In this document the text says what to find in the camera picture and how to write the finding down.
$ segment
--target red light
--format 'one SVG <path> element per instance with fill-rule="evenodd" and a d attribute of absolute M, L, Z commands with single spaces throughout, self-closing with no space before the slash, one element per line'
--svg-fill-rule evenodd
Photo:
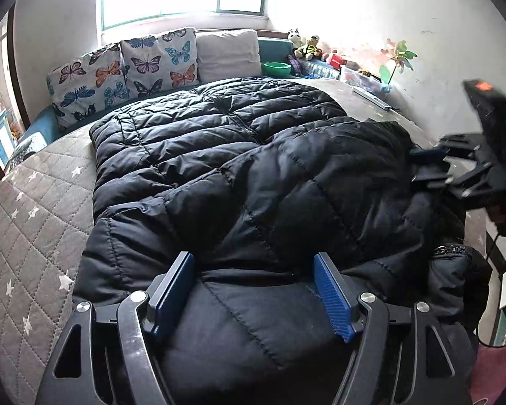
<path fill-rule="evenodd" d="M 490 91 L 493 89 L 493 86 L 487 82 L 478 82 L 475 87 L 481 91 Z"/>

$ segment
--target butterfly print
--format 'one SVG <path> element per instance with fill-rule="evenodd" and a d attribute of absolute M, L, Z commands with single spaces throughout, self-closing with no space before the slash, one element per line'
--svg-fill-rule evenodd
<path fill-rule="evenodd" d="M 87 118 L 89 116 L 88 113 L 79 113 L 78 111 L 75 111 L 73 113 L 73 117 L 75 117 L 75 120 L 80 122 L 83 118 Z"/>
<path fill-rule="evenodd" d="M 155 36 L 146 36 L 144 38 L 133 38 L 125 40 L 133 48 L 152 47 L 155 43 Z"/>
<path fill-rule="evenodd" d="M 75 89 L 74 91 L 68 91 L 64 97 L 63 101 L 60 102 L 61 107 L 66 107 L 71 105 L 73 102 L 76 102 L 78 99 L 91 97 L 95 94 L 94 89 L 88 89 L 86 86 L 82 86 L 79 89 Z"/>
<path fill-rule="evenodd" d="M 188 41 L 182 46 L 182 51 L 179 52 L 178 50 L 174 50 L 174 48 L 167 47 L 165 51 L 169 54 L 169 56 L 172 58 L 171 61 L 174 65 L 178 65 L 180 62 L 180 59 L 184 59 L 184 62 L 189 61 L 189 58 L 191 57 L 189 55 L 189 51 L 191 50 L 191 41 Z"/>
<path fill-rule="evenodd" d="M 54 107 L 54 114 L 56 114 L 58 117 L 64 117 L 66 115 L 66 113 L 64 113 L 58 109 L 57 104 L 53 103 L 52 106 Z"/>
<path fill-rule="evenodd" d="M 91 104 L 88 107 L 88 110 L 86 113 L 79 113 L 78 111 L 75 111 L 73 113 L 73 117 L 75 117 L 75 120 L 81 121 L 83 118 L 87 118 L 90 114 L 94 114 L 94 113 L 95 113 L 95 104 Z"/>
<path fill-rule="evenodd" d="M 116 98 L 124 100 L 129 98 L 130 94 L 128 91 L 123 87 L 122 82 L 116 83 L 116 89 L 112 89 L 111 87 L 106 88 L 103 93 L 105 95 L 105 107 L 110 108 Z"/>
<path fill-rule="evenodd" d="M 193 82 L 195 80 L 195 64 L 192 63 L 184 74 L 170 72 L 170 78 L 173 80 L 173 88 L 185 85 L 186 81 Z"/>
<path fill-rule="evenodd" d="M 135 88 L 139 92 L 140 96 L 149 96 L 150 94 L 157 93 L 159 90 L 161 90 L 161 85 L 163 84 L 163 78 L 158 79 L 154 82 L 154 85 L 150 89 L 146 88 L 143 84 L 137 81 L 133 81 L 133 84 L 135 85 Z"/>
<path fill-rule="evenodd" d="M 162 38 L 163 38 L 163 41 L 170 43 L 175 36 L 184 37 L 185 35 L 186 35 L 186 29 L 179 29 L 179 30 L 175 30 L 175 31 L 166 33 L 165 35 L 162 36 Z"/>
<path fill-rule="evenodd" d="M 119 52 L 120 46 L 118 44 L 110 44 L 106 47 L 100 48 L 99 50 L 96 50 L 94 53 L 92 53 L 92 56 L 90 56 L 90 62 L 88 65 L 92 65 L 99 59 L 99 56 L 103 55 L 103 53 L 107 50 L 110 50 L 112 52 Z"/>
<path fill-rule="evenodd" d="M 60 70 L 60 73 L 62 73 L 62 74 L 60 75 L 60 80 L 58 81 L 58 85 L 60 85 L 61 83 L 64 83 L 66 80 L 70 79 L 71 76 L 74 74 L 77 74 L 77 75 L 86 74 L 86 72 L 81 67 L 81 63 L 78 61 L 74 62 L 71 65 L 66 65 L 65 67 L 63 67 L 62 70 Z"/>
<path fill-rule="evenodd" d="M 159 70 L 159 59 L 161 59 L 161 55 L 156 56 L 155 58 L 150 59 L 149 61 L 143 61 L 138 58 L 131 58 L 131 62 L 137 67 L 137 71 L 142 74 L 146 74 L 146 72 L 156 73 Z"/>
<path fill-rule="evenodd" d="M 127 82 L 127 74 L 130 72 L 130 66 L 129 65 L 124 65 L 123 67 L 123 77 L 125 79 L 125 82 Z"/>
<path fill-rule="evenodd" d="M 107 76 L 111 74 L 122 74 L 122 70 L 120 70 L 120 61 L 114 61 L 111 65 L 107 64 L 107 68 L 100 68 L 95 71 L 95 86 L 97 88 L 103 85 Z"/>
<path fill-rule="evenodd" d="M 47 91 L 49 91 L 49 96 L 54 95 L 54 88 L 51 85 L 51 78 L 49 76 L 47 76 Z"/>

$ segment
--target bed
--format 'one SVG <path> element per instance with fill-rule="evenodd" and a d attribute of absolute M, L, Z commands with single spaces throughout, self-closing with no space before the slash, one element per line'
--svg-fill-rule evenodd
<path fill-rule="evenodd" d="M 352 117 L 394 120 L 415 143 L 432 143 L 414 123 L 352 94 L 339 81 L 300 83 L 327 92 Z M 73 283 L 93 228 L 96 168 L 90 127 L 47 146 L 0 183 L 0 378 L 14 404 L 35 402 L 54 343 L 71 313 Z M 469 224 L 478 229 L 466 240 L 483 253 L 483 213 L 471 215 Z"/>

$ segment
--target quilted stitching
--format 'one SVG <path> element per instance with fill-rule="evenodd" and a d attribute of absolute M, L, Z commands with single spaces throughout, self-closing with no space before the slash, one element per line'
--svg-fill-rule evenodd
<path fill-rule="evenodd" d="M 63 137 L 0 182 L 0 377 L 32 405 L 71 313 L 71 292 L 93 228 L 89 126 Z"/>

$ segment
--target teddy bear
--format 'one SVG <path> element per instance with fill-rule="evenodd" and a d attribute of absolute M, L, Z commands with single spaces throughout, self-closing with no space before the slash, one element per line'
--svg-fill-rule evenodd
<path fill-rule="evenodd" d="M 296 58 L 305 58 L 307 61 L 311 61 L 312 58 L 320 58 L 322 56 L 322 50 L 317 47 L 319 37 L 316 35 L 308 37 L 305 45 L 298 47 L 294 51 Z"/>
<path fill-rule="evenodd" d="M 298 29 L 290 29 L 287 34 L 287 39 L 292 42 L 292 50 L 296 50 L 304 45 L 302 41 L 302 37 L 300 36 L 300 32 Z"/>

